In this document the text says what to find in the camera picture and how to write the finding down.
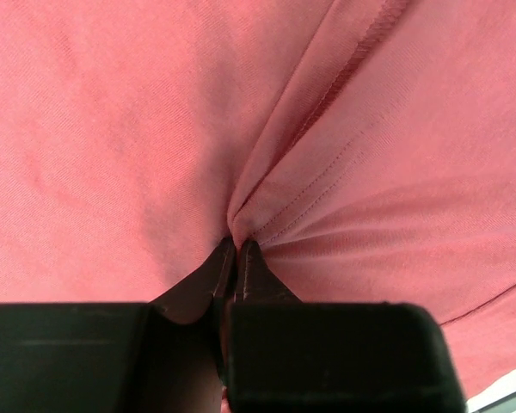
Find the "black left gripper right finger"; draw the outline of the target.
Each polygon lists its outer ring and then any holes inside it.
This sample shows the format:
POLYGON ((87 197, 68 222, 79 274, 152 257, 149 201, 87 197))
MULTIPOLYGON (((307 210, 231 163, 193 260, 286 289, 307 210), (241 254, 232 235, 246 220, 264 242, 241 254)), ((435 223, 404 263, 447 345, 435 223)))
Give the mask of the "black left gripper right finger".
POLYGON ((227 316, 234 412, 463 412, 443 333, 406 303, 308 303, 243 245, 227 316))

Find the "pink t shirt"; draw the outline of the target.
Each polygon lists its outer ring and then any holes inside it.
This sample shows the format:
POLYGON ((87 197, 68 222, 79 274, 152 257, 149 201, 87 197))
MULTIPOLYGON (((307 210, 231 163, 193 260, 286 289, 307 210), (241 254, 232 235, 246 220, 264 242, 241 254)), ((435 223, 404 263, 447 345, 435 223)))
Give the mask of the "pink t shirt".
POLYGON ((516 369, 516 1, 0 1, 0 302, 144 301, 256 240, 516 369))

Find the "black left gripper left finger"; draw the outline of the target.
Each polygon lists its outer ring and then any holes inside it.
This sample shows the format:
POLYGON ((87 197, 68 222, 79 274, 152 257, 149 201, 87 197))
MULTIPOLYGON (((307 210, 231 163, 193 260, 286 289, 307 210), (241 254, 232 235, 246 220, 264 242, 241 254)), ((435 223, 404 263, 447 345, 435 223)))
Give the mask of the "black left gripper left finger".
POLYGON ((0 412, 218 412, 223 239, 151 302, 1 303, 0 412))

